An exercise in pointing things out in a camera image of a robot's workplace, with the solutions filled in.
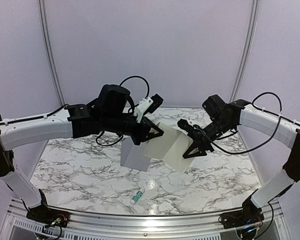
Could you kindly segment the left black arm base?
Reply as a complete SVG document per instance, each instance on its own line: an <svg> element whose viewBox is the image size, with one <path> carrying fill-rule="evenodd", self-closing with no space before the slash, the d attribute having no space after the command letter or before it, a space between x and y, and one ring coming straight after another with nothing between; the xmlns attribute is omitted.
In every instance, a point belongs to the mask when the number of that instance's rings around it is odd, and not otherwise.
<svg viewBox="0 0 300 240"><path fill-rule="evenodd" d="M26 218L43 223L45 225L51 224L53 221L55 221L57 218L60 218L60 222L56 223L57 226L61 226L62 228L66 228L68 225L70 213L68 211L59 210L59 209L50 209L48 213L30 213L28 212L26 214Z"/></svg>

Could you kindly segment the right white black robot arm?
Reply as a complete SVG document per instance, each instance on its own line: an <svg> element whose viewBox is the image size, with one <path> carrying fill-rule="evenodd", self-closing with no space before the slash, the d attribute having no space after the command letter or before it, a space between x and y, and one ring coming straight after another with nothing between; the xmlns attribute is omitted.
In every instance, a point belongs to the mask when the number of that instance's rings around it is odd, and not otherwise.
<svg viewBox="0 0 300 240"><path fill-rule="evenodd" d="M242 203L237 219L242 224L248 224L264 205L285 194L293 184L300 181L300 122L283 117L281 112L273 113L260 108L247 100L238 99L226 103L217 94L209 96L202 107L211 120L206 127L190 125L185 119L177 122L178 127L192 139L191 145L182 155L185 159L203 157L207 152L213 152L218 146L215 141L226 132L236 130L238 126L251 128L269 137L245 153L255 151L271 140L277 140L290 149L283 167Z"/></svg>

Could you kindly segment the grey paper envelope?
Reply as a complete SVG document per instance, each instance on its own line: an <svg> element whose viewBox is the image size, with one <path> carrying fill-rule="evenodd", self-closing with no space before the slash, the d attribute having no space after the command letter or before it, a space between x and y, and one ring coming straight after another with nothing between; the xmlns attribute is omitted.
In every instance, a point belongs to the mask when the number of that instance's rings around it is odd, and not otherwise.
<svg viewBox="0 0 300 240"><path fill-rule="evenodd" d="M121 142L120 165L122 167L147 172L151 158L143 155L146 144L135 145L131 138Z"/></svg>

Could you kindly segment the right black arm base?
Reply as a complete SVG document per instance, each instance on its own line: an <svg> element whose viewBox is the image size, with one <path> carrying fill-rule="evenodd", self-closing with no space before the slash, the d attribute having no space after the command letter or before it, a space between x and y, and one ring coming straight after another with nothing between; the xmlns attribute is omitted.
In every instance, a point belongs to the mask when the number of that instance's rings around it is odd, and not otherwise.
<svg viewBox="0 0 300 240"><path fill-rule="evenodd" d="M218 218L218 222L223 225L224 229L231 229L261 223L264 219L262 210L252 214L241 209L222 213Z"/></svg>

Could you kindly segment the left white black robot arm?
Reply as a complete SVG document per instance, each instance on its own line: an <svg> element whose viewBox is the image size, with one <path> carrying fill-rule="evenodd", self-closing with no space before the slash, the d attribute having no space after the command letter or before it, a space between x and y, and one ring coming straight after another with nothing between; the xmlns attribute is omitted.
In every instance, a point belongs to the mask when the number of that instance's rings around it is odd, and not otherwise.
<svg viewBox="0 0 300 240"><path fill-rule="evenodd" d="M27 118L0 115L0 179L24 202L27 217L48 223L59 215L49 208L42 190L36 188L14 163L14 148L52 139L77 139L106 132L129 136L135 145L163 135L147 118L161 104L158 94L134 103L123 86L106 84L87 104L66 104L51 113Z"/></svg>

